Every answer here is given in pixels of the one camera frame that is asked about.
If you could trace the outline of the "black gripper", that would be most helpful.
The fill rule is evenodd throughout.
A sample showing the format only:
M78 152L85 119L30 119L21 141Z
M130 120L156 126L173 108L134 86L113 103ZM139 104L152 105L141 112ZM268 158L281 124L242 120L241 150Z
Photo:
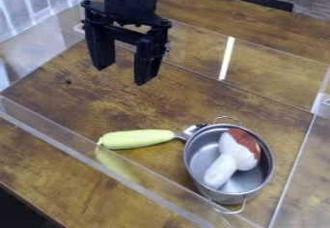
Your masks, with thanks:
M115 63L115 41L137 43L134 82L158 76L172 22L157 14L158 0L85 0L83 28L93 65L102 71Z

